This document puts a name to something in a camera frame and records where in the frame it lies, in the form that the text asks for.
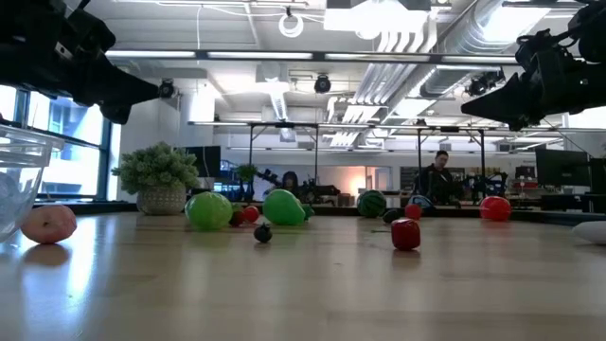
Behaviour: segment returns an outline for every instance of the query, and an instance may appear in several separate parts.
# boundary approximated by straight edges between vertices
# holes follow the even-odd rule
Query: green plant
[[[183,149],[173,149],[164,142],[122,154],[120,167],[112,169],[119,176],[122,190],[135,194],[153,187],[196,188],[198,170],[193,166],[196,156]]]
[[[257,175],[257,166],[255,165],[239,165],[236,168],[236,175],[245,183],[253,181]]]

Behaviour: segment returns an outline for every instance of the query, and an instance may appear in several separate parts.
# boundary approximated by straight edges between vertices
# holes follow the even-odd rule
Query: red tomato
[[[254,206],[249,206],[244,209],[244,220],[248,223],[254,223],[259,217],[258,209]]]
[[[404,208],[404,216],[409,219],[419,220],[423,209],[417,204],[408,204]]]

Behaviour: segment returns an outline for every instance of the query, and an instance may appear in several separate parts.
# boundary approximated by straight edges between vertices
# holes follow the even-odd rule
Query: wicker basket
[[[136,207],[148,215],[176,215],[186,206],[185,188],[148,188],[139,191]]]

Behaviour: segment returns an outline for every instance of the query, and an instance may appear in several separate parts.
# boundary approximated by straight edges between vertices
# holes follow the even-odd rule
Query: black fruit
[[[397,209],[390,209],[383,215],[383,221],[386,224],[391,224],[393,221],[400,218],[400,212]]]
[[[266,224],[263,224],[255,229],[255,239],[259,242],[266,243],[274,236],[272,230]]]

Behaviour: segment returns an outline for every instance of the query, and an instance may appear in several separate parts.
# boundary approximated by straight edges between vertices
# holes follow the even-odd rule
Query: security camera
[[[313,86],[316,94],[326,94],[330,91],[330,80],[328,75],[320,75]]]
[[[173,85],[174,80],[164,79],[160,84],[159,95],[161,99],[172,99],[177,96],[177,90]]]

